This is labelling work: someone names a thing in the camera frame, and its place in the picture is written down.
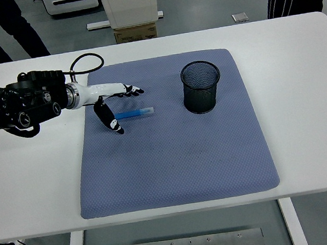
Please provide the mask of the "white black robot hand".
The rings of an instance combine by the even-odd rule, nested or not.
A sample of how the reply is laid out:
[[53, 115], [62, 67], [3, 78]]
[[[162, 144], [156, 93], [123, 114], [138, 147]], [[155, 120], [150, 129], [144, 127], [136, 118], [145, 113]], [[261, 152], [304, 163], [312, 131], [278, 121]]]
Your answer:
[[114, 132], [124, 134], [124, 129], [105, 103], [105, 99], [109, 97], [138, 96], [143, 94], [144, 90], [123, 83], [98, 84], [85, 87], [77, 82], [72, 82], [66, 86], [66, 92], [68, 94], [68, 109], [75, 110], [80, 109], [82, 106], [93, 105], [95, 114], [104, 126]]

